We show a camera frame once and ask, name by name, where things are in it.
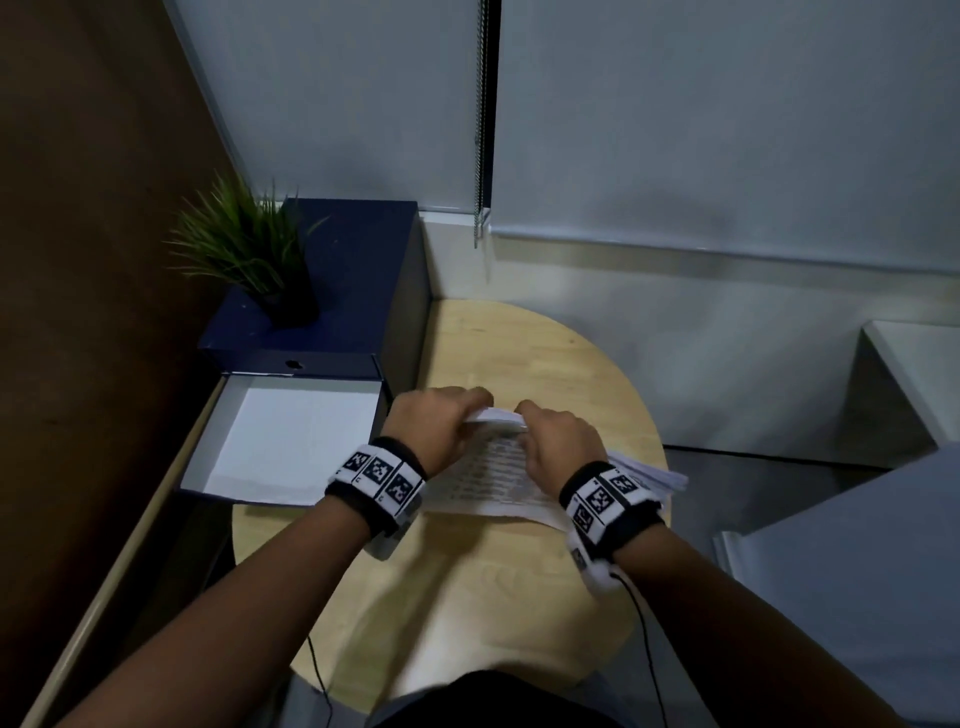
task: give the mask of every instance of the potted plant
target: potted plant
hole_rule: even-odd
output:
[[[320,311],[297,226],[274,198],[257,199],[238,175],[218,177],[199,198],[180,213],[168,241],[174,255],[189,261],[177,270],[236,283],[277,328],[316,321]]]

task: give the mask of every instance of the person's left arm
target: person's left arm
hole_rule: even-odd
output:
[[[464,419],[492,404],[479,387],[409,392],[381,434],[433,475],[462,452]],[[290,664],[370,537],[359,513],[325,497],[133,653],[60,728],[235,725]]]

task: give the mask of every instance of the green plant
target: green plant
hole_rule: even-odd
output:
[[[256,298],[309,287],[297,227],[273,197],[258,200],[233,175],[218,176],[213,190],[199,198],[180,213],[168,241],[177,248],[174,255],[189,261],[176,270],[236,283]]]

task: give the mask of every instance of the gray floor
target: gray floor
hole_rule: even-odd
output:
[[[686,473],[690,485],[674,500],[673,528],[713,558],[711,539],[721,530],[751,533],[872,479],[876,472],[783,463],[756,458],[669,449],[670,469]],[[714,726],[670,643],[652,619],[650,646],[671,728]],[[627,705],[638,728],[661,725],[639,629],[601,670]],[[270,706],[251,716],[246,728],[323,728],[323,698],[297,677],[278,688]],[[331,728],[356,728],[365,717],[335,704]]]

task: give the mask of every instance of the wooden tabletop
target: wooden tabletop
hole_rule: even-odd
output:
[[[523,308],[434,303],[420,385],[481,385],[511,410],[527,398],[568,409],[609,449],[666,467],[657,429],[623,373],[579,334]],[[234,506],[237,562],[301,513]],[[368,713],[483,667],[551,690],[572,686],[610,659],[635,619],[626,595],[590,596],[560,531],[423,513],[389,561],[357,557],[311,636],[331,695]],[[306,646],[292,667],[317,685]]]

